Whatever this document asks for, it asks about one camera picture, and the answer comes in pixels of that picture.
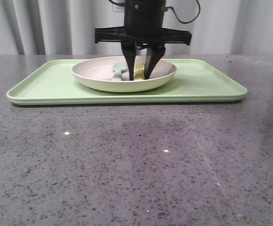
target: granite surface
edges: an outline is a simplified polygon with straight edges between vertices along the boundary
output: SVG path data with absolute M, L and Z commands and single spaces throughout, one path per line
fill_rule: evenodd
M 6 98 L 49 60 L 93 57 L 0 56 L 0 226 L 273 226 L 273 55 L 175 56 L 248 89 L 230 104 Z

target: spoon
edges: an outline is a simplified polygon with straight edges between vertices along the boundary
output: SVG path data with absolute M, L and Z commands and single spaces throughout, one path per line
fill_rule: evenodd
M 127 65 L 122 62 L 117 62 L 116 64 L 113 65 L 112 70 L 114 72 L 114 75 L 111 79 L 111 81 L 122 81 L 122 73 L 127 71 Z

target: curtain fold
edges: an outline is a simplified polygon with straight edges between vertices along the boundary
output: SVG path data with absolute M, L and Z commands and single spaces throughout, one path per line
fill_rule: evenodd
M 187 25 L 165 13 L 164 27 L 193 33 L 191 45 L 167 44 L 167 54 L 273 53 L 273 0 L 200 0 Z M 182 20 L 195 0 L 167 0 Z M 107 0 L 0 0 L 0 54 L 121 55 L 119 43 L 94 44 L 95 27 L 123 25 Z

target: ceramic plate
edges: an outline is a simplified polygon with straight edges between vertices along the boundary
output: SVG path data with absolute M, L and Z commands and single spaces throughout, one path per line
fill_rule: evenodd
M 145 62 L 145 57 L 137 56 L 135 63 Z M 123 73 L 123 81 L 111 81 L 112 67 L 117 62 L 125 63 L 123 56 L 102 57 L 76 64 L 72 68 L 75 78 L 92 89 L 108 92 L 139 92 L 160 87 L 169 82 L 177 68 L 174 64 L 160 60 L 154 68 L 150 79 L 130 81 L 129 73 Z

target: tray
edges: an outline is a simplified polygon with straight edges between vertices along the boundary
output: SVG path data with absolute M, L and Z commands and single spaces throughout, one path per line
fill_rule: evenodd
M 108 103 L 231 102 L 241 100 L 247 89 L 211 65 L 196 59 L 165 59 L 177 72 L 167 84 L 148 91 L 112 93 L 80 84 L 72 67 L 85 60 L 45 63 L 7 92 L 17 105 L 68 105 Z

